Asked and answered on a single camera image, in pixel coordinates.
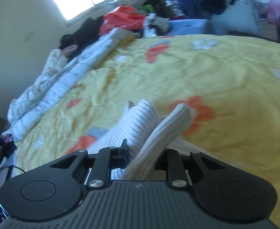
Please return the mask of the yellow carrot print bedsheet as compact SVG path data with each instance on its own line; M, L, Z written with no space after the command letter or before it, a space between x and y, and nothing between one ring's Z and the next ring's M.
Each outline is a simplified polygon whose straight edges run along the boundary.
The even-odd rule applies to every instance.
M16 165L28 171L63 156L90 129L110 129L127 101L143 99L162 116L180 103L195 109L182 138L269 181L280 228L280 44L267 40L113 31L69 64L27 130L13 127Z

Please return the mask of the blue folded blanket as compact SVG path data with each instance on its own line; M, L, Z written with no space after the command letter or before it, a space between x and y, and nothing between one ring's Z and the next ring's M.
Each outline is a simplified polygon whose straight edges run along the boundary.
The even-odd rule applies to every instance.
M214 34L213 28L205 19L183 19L169 21L170 30L167 36L172 35L193 35L193 34Z

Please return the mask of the grey white pillow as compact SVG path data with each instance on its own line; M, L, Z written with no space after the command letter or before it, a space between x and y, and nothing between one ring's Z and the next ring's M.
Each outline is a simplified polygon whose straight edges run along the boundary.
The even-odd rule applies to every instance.
M261 22L254 0L226 0L226 8L220 15L213 15L210 19L215 26L229 32L261 35Z

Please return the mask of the black clothes by window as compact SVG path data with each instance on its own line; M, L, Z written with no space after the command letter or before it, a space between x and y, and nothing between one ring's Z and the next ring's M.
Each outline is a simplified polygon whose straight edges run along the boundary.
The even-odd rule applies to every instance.
M103 17L96 19L87 18L85 22L72 34L65 34L60 39L60 50L64 50L72 45L76 45L76 49L68 53L67 58L72 60L87 47L95 43L99 39L99 29L103 23Z

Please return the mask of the dark clothes pile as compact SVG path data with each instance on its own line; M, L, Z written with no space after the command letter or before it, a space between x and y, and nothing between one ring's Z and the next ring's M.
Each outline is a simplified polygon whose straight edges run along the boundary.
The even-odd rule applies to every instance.
M226 8L226 0L176 0L179 9L190 19L210 19Z

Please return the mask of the orange plastic bag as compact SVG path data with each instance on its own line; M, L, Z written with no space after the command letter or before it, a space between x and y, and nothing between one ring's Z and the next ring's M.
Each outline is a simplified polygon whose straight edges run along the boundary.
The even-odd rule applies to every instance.
M133 7L119 6L103 16L103 23L99 28L99 35L108 34L114 28L122 28L130 31L143 29L146 15L138 14Z

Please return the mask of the white printed duvet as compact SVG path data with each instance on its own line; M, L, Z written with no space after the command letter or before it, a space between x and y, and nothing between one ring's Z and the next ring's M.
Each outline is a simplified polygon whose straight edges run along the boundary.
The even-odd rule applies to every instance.
M60 49L53 49L42 73L19 98L12 100L7 119L10 128L1 137L10 135L15 142L26 133L72 88L88 71L113 51L123 40L134 37L132 31L114 28L94 44L87 46L80 55L69 61Z

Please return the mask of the pink plastic bag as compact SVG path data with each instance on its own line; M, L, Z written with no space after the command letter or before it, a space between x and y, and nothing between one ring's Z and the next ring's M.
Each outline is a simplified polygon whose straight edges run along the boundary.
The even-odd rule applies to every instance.
M280 27L280 0L270 0L268 2L266 19L270 24Z

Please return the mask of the white knit garment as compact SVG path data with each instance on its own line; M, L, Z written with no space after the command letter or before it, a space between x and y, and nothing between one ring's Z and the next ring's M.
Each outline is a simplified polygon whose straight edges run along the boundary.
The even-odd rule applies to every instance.
M145 180L166 148L175 149L187 156L199 147L182 139L181 135L195 121L196 109L185 103L177 105L168 116L160 117L157 109L148 101L138 104L128 102L121 119L109 131L99 137L88 148L96 154L102 148L120 147L126 140L128 165L124 170L112 170L114 180Z

